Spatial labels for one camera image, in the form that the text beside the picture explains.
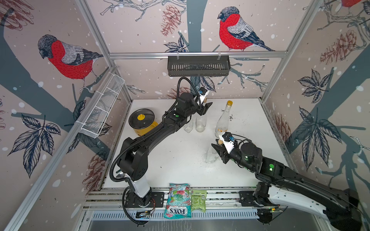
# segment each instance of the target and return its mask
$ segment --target yellow pot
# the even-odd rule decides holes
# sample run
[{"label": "yellow pot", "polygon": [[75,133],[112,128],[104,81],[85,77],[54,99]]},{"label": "yellow pot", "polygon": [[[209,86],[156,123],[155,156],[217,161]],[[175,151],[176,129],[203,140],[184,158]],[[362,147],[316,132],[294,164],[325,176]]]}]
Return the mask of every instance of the yellow pot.
[{"label": "yellow pot", "polygon": [[133,112],[128,119],[128,123],[138,136],[146,134],[158,125],[154,121],[154,113],[149,109],[139,109]]}]

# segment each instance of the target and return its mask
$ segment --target bird head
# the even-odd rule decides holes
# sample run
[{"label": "bird head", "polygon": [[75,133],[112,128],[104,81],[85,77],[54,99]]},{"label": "bird head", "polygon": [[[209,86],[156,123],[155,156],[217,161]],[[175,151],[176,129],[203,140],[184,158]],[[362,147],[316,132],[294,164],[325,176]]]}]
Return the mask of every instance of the bird head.
[{"label": "bird head", "polygon": [[53,52],[51,51],[51,45],[57,41],[57,38],[46,34],[41,37],[41,39],[38,41],[38,49],[40,51],[40,55],[42,58],[48,57],[53,58]]},{"label": "bird head", "polygon": [[222,9],[217,19],[221,19],[221,21],[224,23],[226,19],[232,14],[239,14],[239,10],[235,6],[229,6]]}]

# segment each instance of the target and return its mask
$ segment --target black metal basket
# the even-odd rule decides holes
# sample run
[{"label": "black metal basket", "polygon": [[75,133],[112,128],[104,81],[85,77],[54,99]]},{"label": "black metal basket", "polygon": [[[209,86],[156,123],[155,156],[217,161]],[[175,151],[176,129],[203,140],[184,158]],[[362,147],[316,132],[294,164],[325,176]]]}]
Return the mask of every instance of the black metal basket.
[{"label": "black metal basket", "polygon": [[169,56],[168,75],[181,76],[227,76],[230,72],[230,59],[228,55],[207,56]]}]

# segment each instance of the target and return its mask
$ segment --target wire basket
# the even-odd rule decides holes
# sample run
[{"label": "wire basket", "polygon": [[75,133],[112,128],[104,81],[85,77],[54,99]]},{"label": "wire basket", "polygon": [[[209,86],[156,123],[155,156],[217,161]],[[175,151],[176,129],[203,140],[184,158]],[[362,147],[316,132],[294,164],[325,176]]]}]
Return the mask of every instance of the wire basket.
[{"label": "wire basket", "polygon": [[80,133],[92,138],[99,136],[124,83],[125,80],[116,74],[111,77],[103,93],[100,93],[101,95],[98,102],[96,102],[94,108],[84,122]]},{"label": "wire basket", "polygon": [[228,55],[169,56],[167,69],[171,77],[228,76],[230,59]]}]

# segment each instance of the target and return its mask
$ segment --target white wire basket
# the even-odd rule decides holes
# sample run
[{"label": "white wire basket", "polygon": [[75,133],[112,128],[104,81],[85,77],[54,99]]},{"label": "white wire basket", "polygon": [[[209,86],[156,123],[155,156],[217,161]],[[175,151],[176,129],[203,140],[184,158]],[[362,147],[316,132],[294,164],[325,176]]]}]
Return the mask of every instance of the white wire basket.
[{"label": "white wire basket", "polygon": [[111,77],[104,91],[102,93],[100,92],[101,95],[98,102],[96,102],[94,108],[84,122],[80,133],[92,138],[99,136],[124,83],[125,80],[116,74]]}]

